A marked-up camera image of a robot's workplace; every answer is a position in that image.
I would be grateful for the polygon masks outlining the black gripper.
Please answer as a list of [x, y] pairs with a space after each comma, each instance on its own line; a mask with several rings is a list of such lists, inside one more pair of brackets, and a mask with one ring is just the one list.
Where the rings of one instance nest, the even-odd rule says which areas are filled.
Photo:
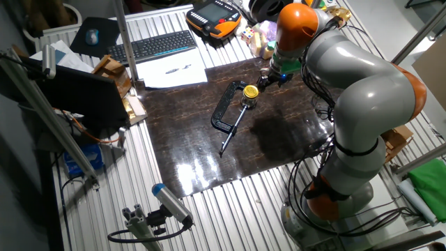
[[256, 83], [256, 86], [260, 92], [264, 92], [265, 89], [270, 90], [276, 87], [276, 83], [279, 81], [279, 75], [270, 68], [262, 68], [259, 71], [260, 76]]

